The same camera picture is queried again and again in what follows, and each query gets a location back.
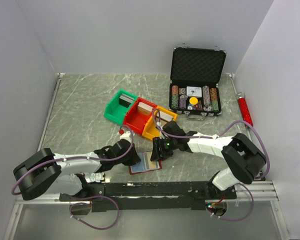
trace small red object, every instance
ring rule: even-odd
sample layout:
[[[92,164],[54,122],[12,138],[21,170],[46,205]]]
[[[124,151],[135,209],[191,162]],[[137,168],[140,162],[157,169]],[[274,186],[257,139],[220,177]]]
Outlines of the small red object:
[[[245,94],[242,92],[239,92],[236,95],[236,99],[238,100],[238,104],[239,104],[239,107],[241,110],[243,120],[246,121],[247,123],[249,123],[251,126],[253,126],[254,124],[252,122],[245,97],[246,97]]]

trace case handle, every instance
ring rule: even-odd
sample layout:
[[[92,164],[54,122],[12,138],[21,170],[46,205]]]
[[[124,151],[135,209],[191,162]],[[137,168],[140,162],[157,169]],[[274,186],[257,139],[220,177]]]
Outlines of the case handle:
[[[205,115],[201,115],[201,117],[198,117],[198,115],[193,115],[193,117],[190,117],[190,114],[188,112],[185,113],[186,119],[191,121],[203,121],[205,119]]]

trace poker chip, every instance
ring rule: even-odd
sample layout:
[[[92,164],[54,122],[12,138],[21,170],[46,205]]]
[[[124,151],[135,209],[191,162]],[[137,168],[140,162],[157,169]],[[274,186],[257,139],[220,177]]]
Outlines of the poker chip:
[[[189,99],[189,103],[191,104],[191,105],[196,105],[197,103],[198,103],[198,98],[196,98],[196,97],[190,97],[190,99]]]
[[[171,108],[172,108],[172,109],[178,109],[178,107],[179,107],[178,101],[179,101],[179,96],[178,96],[178,94],[177,94],[177,95],[172,95],[172,96],[171,96]]]
[[[213,109],[212,105],[210,105],[210,106],[204,106],[204,107],[203,107],[203,110],[205,110],[205,111],[207,111],[207,112],[211,112],[212,109]]]
[[[179,98],[179,108],[185,110],[186,107],[187,107],[187,99],[184,97],[184,95],[181,95]]]
[[[179,88],[177,85],[173,85],[171,88],[171,94],[172,95],[178,95],[179,94]]]
[[[211,102],[211,105],[212,105],[212,110],[213,111],[219,111],[219,104],[218,104],[218,101],[212,101]]]
[[[179,88],[179,95],[186,95],[186,88],[185,87]]]
[[[211,105],[213,111],[219,111],[218,94],[216,88],[210,88]]]
[[[209,87],[203,86],[202,92],[203,92],[203,110],[209,112],[212,110]]]

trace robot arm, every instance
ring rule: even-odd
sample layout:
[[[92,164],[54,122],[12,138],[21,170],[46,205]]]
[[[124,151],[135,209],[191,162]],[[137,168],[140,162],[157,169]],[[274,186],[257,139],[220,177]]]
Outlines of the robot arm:
[[[170,135],[198,137],[155,137],[152,140],[151,161],[169,158],[175,149],[224,158],[228,168],[219,171],[210,180],[220,191],[237,183],[251,184],[266,164],[265,155],[242,133],[237,133],[233,137],[208,136],[196,131],[185,133],[175,121],[168,122],[162,129]]]
[[[39,150],[13,170],[16,180],[39,164],[56,159],[63,160],[42,166],[27,175],[18,185],[22,198],[32,200],[44,193],[63,193],[71,196],[82,194],[85,196],[85,185],[91,182],[100,182],[103,179],[102,172],[111,170],[117,164],[132,166],[141,161],[134,146],[127,155],[118,160],[91,159],[113,159],[121,156],[131,145],[129,136],[128,134],[125,139],[121,138],[113,146],[105,146],[86,154],[63,155],[52,153],[50,148]]]
[[[151,161],[172,157],[176,149],[222,157],[227,162],[228,168],[217,172],[209,181],[214,191],[224,191],[237,183],[251,184],[266,164],[265,155],[242,133],[237,133],[233,137],[207,136],[196,131],[185,133],[175,121],[168,122],[162,129],[170,135],[187,138],[165,135],[154,137]],[[100,182],[103,179],[102,172],[111,170],[117,164],[133,166],[141,161],[134,145],[128,154],[120,157],[130,145],[130,133],[124,133],[120,141],[113,146],[105,146],[83,155],[62,155],[52,153],[50,148],[43,148],[17,166],[13,174],[16,180],[24,177],[18,184],[24,200],[35,199],[44,193],[86,196],[87,184]],[[38,167],[49,161],[51,163]],[[36,166],[38,169],[26,175]]]

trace yellow button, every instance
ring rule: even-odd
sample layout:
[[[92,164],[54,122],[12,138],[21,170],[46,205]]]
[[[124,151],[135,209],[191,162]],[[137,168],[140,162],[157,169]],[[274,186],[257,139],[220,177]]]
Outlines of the yellow button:
[[[198,103],[198,98],[196,98],[196,97],[191,97],[190,99],[189,99],[189,103],[190,104],[192,104],[192,105],[196,105],[197,103]]]

